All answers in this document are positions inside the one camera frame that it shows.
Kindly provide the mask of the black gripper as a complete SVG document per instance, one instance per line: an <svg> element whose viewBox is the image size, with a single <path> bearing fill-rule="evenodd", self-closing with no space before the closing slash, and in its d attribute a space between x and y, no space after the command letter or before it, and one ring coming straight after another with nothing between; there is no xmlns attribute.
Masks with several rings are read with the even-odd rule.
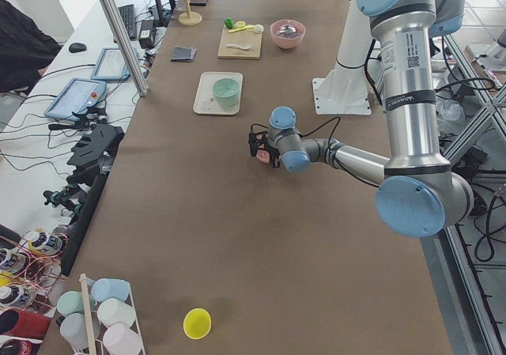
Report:
<svg viewBox="0 0 506 355"><path fill-rule="evenodd" d="M276 147L270 144L270 139L268 137L267 131L250 132L248 134L248 145L252 157L255 157L259 149L264 149L268 151L270 154L269 165L273 168L280 167L281 164L280 152Z"/></svg>

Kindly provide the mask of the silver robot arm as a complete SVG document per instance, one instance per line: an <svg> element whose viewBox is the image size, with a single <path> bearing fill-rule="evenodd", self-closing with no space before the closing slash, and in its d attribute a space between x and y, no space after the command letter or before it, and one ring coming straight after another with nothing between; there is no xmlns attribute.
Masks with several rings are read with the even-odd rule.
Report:
<svg viewBox="0 0 506 355"><path fill-rule="evenodd" d="M341 169L376 187L382 221L404 236L438 233L465 218L473 192L441 154L429 45L434 36L457 31L465 0L352 0L341 40L351 36L379 43L383 108L391 155L364 151L335 138L309 138L296 128L295 112L275 108L269 126L251 132L252 155L268 154L273 166L301 172L313 162Z"/></svg>

